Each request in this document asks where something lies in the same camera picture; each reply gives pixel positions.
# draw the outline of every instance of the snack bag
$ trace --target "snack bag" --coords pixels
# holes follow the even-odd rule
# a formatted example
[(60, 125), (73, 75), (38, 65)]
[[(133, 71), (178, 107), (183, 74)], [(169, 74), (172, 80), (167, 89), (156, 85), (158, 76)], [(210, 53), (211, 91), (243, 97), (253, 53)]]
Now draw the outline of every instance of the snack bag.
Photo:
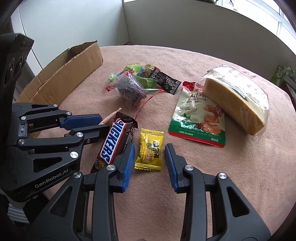
[(163, 73), (159, 68), (146, 64), (140, 68), (138, 77), (149, 78), (157, 81), (157, 84), (166, 92), (174, 95), (181, 82)]
[(121, 112), (117, 112), (103, 145), (96, 157), (91, 173), (112, 164), (113, 159), (124, 153), (129, 142), (133, 141), (134, 129), (138, 128), (137, 121)]
[(255, 139), (266, 129), (269, 115), (268, 96), (258, 85), (232, 67), (221, 65), (211, 69), (198, 84)]
[(137, 73), (140, 71), (140, 68), (142, 67), (142, 64), (128, 64), (125, 66), (123, 71), (120, 73), (112, 73), (109, 75), (108, 79), (110, 82), (114, 81), (116, 78), (118, 78), (121, 74), (123, 74), (126, 71), (133, 70), (132, 75), (135, 77), (135, 79), (143, 86), (143, 89), (145, 91), (153, 91), (153, 90), (159, 90), (159, 88), (156, 87), (157, 81), (150, 78), (142, 78), (140, 76), (137, 76)]
[(224, 147), (224, 111), (203, 94), (202, 86), (198, 83), (184, 81), (182, 87), (169, 134)]
[(117, 89), (126, 100), (127, 106), (132, 108), (139, 107), (141, 100), (147, 97), (142, 85), (133, 77), (133, 70), (122, 73), (118, 78), (111, 82), (105, 89), (109, 92)]
[(135, 169), (160, 171), (161, 159), (159, 153), (163, 143), (163, 131), (141, 128), (140, 153), (135, 162)]

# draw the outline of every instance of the window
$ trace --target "window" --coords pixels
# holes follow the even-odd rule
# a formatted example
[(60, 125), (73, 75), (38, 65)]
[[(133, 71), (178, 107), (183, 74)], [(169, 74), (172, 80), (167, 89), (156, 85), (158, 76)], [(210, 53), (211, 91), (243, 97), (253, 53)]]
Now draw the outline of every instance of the window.
[(280, 38), (296, 54), (296, 33), (273, 0), (218, 0), (217, 5), (238, 12)]

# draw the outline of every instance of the packaged bread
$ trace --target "packaged bread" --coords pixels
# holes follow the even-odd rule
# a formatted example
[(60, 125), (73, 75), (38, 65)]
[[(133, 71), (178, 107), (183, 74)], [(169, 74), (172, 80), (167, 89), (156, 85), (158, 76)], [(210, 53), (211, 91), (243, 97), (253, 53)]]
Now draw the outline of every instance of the packaged bread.
[(216, 102), (249, 134), (265, 131), (269, 115), (267, 94), (237, 70), (221, 65), (199, 81), (203, 93)]

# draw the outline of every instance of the red string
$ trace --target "red string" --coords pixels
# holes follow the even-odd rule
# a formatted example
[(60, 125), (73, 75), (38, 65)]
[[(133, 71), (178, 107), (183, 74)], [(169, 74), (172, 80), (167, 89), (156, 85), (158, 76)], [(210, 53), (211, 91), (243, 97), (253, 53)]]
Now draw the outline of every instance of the red string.
[(137, 118), (139, 112), (141, 111), (141, 109), (143, 108), (143, 106), (152, 98), (154, 97), (155, 95), (157, 95), (158, 93), (161, 93), (161, 92), (164, 92), (164, 90), (160, 89), (158, 90), (154, 95), (150, 96), (150, 98), (148, 100), (146, 100), (146, 102), (142, 105), (142, 107), (138, 110), (138, 112), (136, 113), (135, 115), (135, 119)]

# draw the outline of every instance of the pink blanket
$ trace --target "pink blanket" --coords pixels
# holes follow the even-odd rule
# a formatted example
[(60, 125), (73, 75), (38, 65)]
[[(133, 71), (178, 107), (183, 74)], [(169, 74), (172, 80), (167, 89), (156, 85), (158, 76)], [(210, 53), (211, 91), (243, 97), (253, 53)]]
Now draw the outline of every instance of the pink blanket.
[[(138, 154), (140, 128), (164, 131), (162, 170), (133, 170), (127, 191), (115, 194), (119, 240), (180, 240), (185, 194), (176, 194), (171, 188), (164, 161), (164, 146), (170, 142), (177, 154), (184, 156), (188, 164), (202, 172), (211, 175), (225, 172), (254, 206), (271, 233), (274, 233), (296, 201), (295, 156), (292, 156), (292, 152), (295, 153), (296, 114), (289, 96), (249, 70), (200, 53), (151, 46), (102, 47), (101, 51), (103, 65), (64, 100), (60, 109), (71, 111), (74, 115), (99, 113), (102, 117), (119, 107), (127, 111), (116, 98), (116, 91), (107, 93), (104, 87), (107, 75), (121, 71), (129, 63), (153, 64), (180, 81), (197, 81), (210, 68), (227, 64), (258, 84), (268, 94), (270, 104), (267, 129), (259, 142), (253, 141), (250, 135), (226, 115), (226, 144), (224, 148), (218, 148), (168, 134), (167, 129), (181, 87), (175, 95), (160, 93), (152, 98), (137, 118), (139, 129), (135, 131), (133, 142)], [(64, 133), (62, 129), (51, 129), (43, 131), (39, 138), (58, 137)], [(82, 173), (90, 172), (101, 144), (85, 146), (81, 160)], [(52, 197), (61, 185), (49, 189), (46, 195)], [(88, 220), (90, 229), (91, 208)], [(208, 226), (210, 230), (211, 221), (208, 221)]]

